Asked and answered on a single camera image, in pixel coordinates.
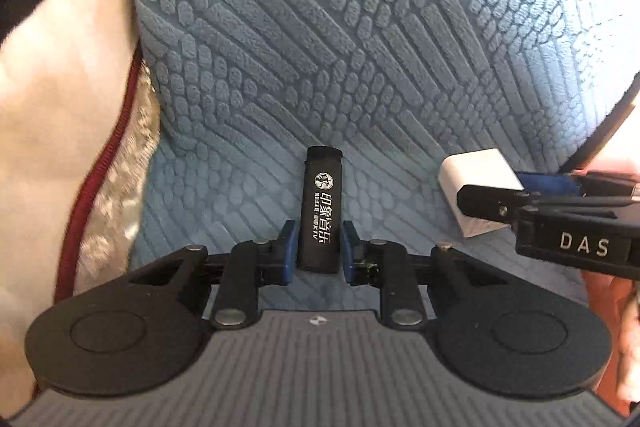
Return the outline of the person's right hand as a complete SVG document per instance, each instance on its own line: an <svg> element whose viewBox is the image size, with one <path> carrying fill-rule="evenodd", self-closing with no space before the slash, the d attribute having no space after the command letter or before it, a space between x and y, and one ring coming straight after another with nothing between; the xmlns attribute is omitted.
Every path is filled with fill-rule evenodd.
<svg viewBox="0 0 640 427"><path fill-rule="evenodd" d="M613 275L582 272L589 308L605 321L612 335L612 355L597 395L628 416L639 401L639 283Z"/></svg>

